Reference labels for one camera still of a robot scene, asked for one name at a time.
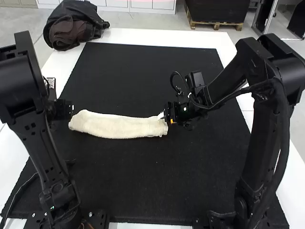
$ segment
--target wooden pallet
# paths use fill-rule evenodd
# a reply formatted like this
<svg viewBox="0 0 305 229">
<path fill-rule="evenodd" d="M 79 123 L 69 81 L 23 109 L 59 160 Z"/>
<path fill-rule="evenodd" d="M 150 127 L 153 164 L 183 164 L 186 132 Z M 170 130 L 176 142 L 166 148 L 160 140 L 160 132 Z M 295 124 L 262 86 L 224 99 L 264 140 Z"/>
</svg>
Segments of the wooden pallet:
<svg viewBox="0 0 305 229">
<path fill-rule="evenodd" d="M 213 25 L 214 30 L 219 30 L 220 25 L 233 25 L 235 26 L 237 31 L 241 31 L 243 29 L 243 23 L 227 23 L 227 22 L 208 22 L 208 21 L 193 21 L 190 11 L 186 4 L 184 4 L 184 8 L 186 11 L 187 19 L 189 20 L 189 24 L 192 30 L 194 30 L 196 25 Z"/>
</svg>

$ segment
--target rolled towel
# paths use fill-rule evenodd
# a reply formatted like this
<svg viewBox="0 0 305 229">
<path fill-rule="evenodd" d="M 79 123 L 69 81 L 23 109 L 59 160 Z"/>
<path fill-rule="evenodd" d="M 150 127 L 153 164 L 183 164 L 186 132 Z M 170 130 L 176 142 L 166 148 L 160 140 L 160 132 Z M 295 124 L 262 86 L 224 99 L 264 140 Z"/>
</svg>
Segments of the rolled towel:
<svg viewBox="0 0 305 229">
<path fill-rule="evenodd" d="M 69 129 L 112 139 L 167 135 L 168 126 L 157 116 L 135 118 L 81 110 L 69 122 Z"/>
</svg>

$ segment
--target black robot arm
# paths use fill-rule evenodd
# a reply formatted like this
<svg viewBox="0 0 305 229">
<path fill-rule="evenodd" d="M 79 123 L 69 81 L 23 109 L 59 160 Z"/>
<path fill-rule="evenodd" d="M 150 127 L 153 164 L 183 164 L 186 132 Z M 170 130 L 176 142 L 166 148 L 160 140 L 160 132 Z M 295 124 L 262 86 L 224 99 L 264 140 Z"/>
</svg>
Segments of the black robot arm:
<svg viewBox="0 0 305 229">
<path fill-rule="evenodd" d="M 39 199 L 51 228 L 55 224 L 78 228 L 79 194 L 49 129 L 51 121 L 71 118 L 73 106 L 65 100 L 49 100 L 50 83 L 55 82 L 42 77 L 30 33 L 16 33 L 15 40 L 16 45 L 0 49 L 0 119 L 29 152 L 40 177 Z"/>
<path fill-rule="evenodd" d="M 200 71 L 185 78 L 173 72 L 171 85 L 178 101 L 164 106 L 166 122 L 189 128 L 194 118 L 207 116 L 236 96 L 252 93 L 254 98 L 246 162 L 235 189 L 235 213 L 209 213 L 213 229 L 228 224 L 236 229 L 264 228 L 261 219 L 266 217 L 286 168 L 290 117 L 305 88 L 304 59 L 274 34 L 241 39 L 236 49 L 234 59 L 208 84 Z M 182 78 L 185 91 L 173 84 L 176 75 Z M 246 82 L 249 86 L 242 88 Z"/>
</svg>

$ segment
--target black cable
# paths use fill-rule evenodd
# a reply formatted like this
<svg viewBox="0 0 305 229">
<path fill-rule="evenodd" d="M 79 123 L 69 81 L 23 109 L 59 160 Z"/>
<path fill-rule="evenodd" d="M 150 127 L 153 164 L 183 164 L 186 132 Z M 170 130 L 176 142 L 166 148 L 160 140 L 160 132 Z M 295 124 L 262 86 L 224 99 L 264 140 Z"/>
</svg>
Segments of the black cable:
<svg viewBox="0 0 305 229">
<path fill-rule="evenodd" d="M 221 100 L 219 100 L 218 102 L 213 104 L 212 106 L 205 106 L 205 105 L 197 103 L 195 101 L 195 98 L 194 98 L 194 96 L 192 94 L 189 94 L 189 98 L 190 98 L 190 101 L 192 102 L 192 104 L 194 104 L 195 106 L 197 106 L 197 107 L 199 107 L 201 109 L 205 109 L 205 110 L 212 110 L 215 107 L 218 108 L 218 105 L 220 105 L 220 104 L 223 105 L 228 100 L 233 99 L 233 98 L 235 98 L 235 97 L 237 97 L 237 96 L 239 96 L 241 94 L 246 94 L 246 93 L 249 93 L 249 92 L 254 92 L 257 89 L 262 90 L 262 88 L 264 86 L 268 86 L 270 84 L 271 84 L 271 81 L 270 80 L 266 80 L 266 81 L 263 81 L 263 82 L 260 82 L 260 83 L 253 84 L 253 85 L 248 86 L 248 87 L 241 88 L 240 90 L 238 90 L 236 92 L 228 94 L 227 96 L 225 96 L 224 98 L 222 98 Z"/>
<path fill-rule="evenodd" d="M 185 86 L 185 88 L 186 88 L 186 92 L 188 92 L 189 90 L 188 90 L 188 85 L 186 84 L 186 81 L 183 79 L 183 77 L 181 76 L 181 74 L 180 74 L 179 72 L 177 72 L 177 71 L 172 72 L 171 77 L 170 77 L 170 83 L 171 83 L 172 88 L 173 88 L 178 94 L 183 93 L 183 91 L 181 91 L 181 88 L 179 88 L 178 86 L 175 86 L 175 85 L 173 84 L 173 78 L 174 78 L 176 75 L 180 76 L 180 78 L 182 79 L 182 82 L 183 82 L 183 84 L 184 84 L 184 86 Z"/>
<path fill-rule="evenodd" d="M 6 212 L 5 216 L 2 218 L 1 223 L 0 223 L 0 229 L 4 229 L 5 224 L 6 224 L 6 220 L 12 210 L 12 206 L 15 204 L 16 200 L 16 196 L 20 193 L 20 191 L 22 191 L 23 189 L 26 189 L 36 178 L 38 177 L 38 173 L 34 173 L 33 176 L 31 176 L 30 179 L 28 179 L 26 182 L 24 182 L 23 185 L 21 185 L 18 189 L 18 191 L 15 193 L 13 200 L 10 203 L 9 209 Z"/>
<path fill-rule="evenodd" d="M 276 190 L 279 187 L 282 178 L 284 176 L 288 156 L 289 156 L 289 144 L 290 144 L 290 114 L 289 114 L 289 107 L 287 102 L 287 97 L 285 94 L 285 88 L 280 79 L 274 78 L 273 85 L 275 88 L 275 93 L 277 97 L 277 101 L 280 108 L 280 120 L 282 122 L 282 135 L 281 135 L 281 152 L 278 158 L 278 162 L 276 165 L 276 169 L 274 175 L 269 183 L 263 197 L 258 205 L 256 211 L 253 213 L 253 216 L 250 219 L 248 224 L 248 229 L 253 229 L 261 220 L 263 214 L 265 213 L 268 206 L 271 204 L 274 195 L 276 194 Z"/>
<path fill-rule="evenodd" d="M 76 159 L 73 160 L 65 160 L 67 166 L 71 167 L 75 164 Z M 36 180 L 38 178 L 38 173 L 34 173 L 33 176 L 30 177 L 30 179 L 28 179 L 26 182 L 24 182 L 19 189 L 17 190 L 17 192 L 15 193 L 13 200 L 10 203 L 9 209 L 7 210 L 5 216 L 2 218 L 1 223 L 0 223 L 0 229 L 4 229 L 5 224 L 6 224 L 6 220 L 9 216 L 9 214 L 11 213 L 11 211 L 13 210 L 13 207 L 15 205 L 16 202 L 19 201 L 20 197 L 22 196 L 22 192 L 24 192 L 24 190 L 26 190 L 31 183 L 33 183 L 34 180 Z"/>
</svg>

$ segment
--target gray floor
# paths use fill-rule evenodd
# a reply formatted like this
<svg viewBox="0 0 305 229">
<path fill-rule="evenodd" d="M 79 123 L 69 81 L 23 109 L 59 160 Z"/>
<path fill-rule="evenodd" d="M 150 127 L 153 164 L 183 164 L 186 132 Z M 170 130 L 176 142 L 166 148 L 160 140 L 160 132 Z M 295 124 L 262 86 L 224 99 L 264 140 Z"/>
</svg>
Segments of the gray floor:
<svg viewBox="0 0 305 229">
<path fill-rule="evenodd" d="M 21 8 L 1 8 L 0 7 L 0 47 L 13 44 L 13 33 L 29 30 L 35 50 L 42 67 L 50 56 L 52 49 L 43 40 L 42 29 L 51 10 L 21 9 Z M 126 13 L 100 11 L 99 15 L 110 22 L 113 28 L 137 28 L 137 29 L 161 29 L 161 30 L 191 30 L 186 18 L 185 10 L 181 0 L 177 3 L 177 13 L 175 15 Z M 286 29 L 288 25 L 287 14 L 278 12 L 272 20 L 270 32 L 281 38 L 294 38 Z M 231 26 L 221 26 L 220 31 L 228 32 L 232 41 L 236 43 L 240 38 L 257 35 L 251 29 L 254 12 L 248 12 L 244 27 L 241 32 L 237 32 Z M 213 31 L 210 26 L 201 26 L 197 31 Z M 305 41 L 287 41 L 293 49 L 305 57 Z M 305 161 L 305 95 L 300 104 L 296 106 L 291 119 L 291 139 Z"/>
</svg>

